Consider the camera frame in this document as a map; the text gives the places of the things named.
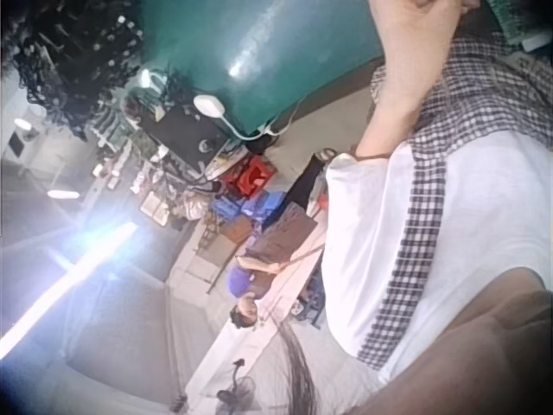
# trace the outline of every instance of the person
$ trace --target person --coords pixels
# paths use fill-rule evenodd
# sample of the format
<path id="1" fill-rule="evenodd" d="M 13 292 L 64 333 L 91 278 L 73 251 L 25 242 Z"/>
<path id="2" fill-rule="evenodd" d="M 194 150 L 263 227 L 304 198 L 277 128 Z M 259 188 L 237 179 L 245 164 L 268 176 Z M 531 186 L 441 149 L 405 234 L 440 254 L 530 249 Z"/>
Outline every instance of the person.
<path id="1" fill-rule="evenodd" d="M 260 238 L 256 241 L 257 245 L 248 246 L 246 255 L 238 256 L 238 263 L 229 271 L 228 289 L 238 299 L 237 305 L 230 311 L 230 318 L 237 329 L 256 324 L 256 301 L 267 294 L 275 276 L 288 266 L 292 254 L 315 228 L 315 221 L 299 212 L 307 209 L 317 178 L 334 156 L 336 151 L 324 149 L 311 157 L 281 203 L 263 221 L 261 229 L 264 240 Z M 279 221 L 288 221 L 284 216 L 287 213 L 294 214 L 295 211 L 298 215 L 292 219 L 295 221 L 294 226 L 286 226 L 279 231 Z"/>
<path id="2" fill-rule="evenodd" d="M 348 415 L 553 413 L 550 62 L 452 42 L 461 0 L 370 0 L 386 67 L 327 169 L 328 327 L 385 383 Z M 299 343 L 289 413 L 318 413 Z"/>

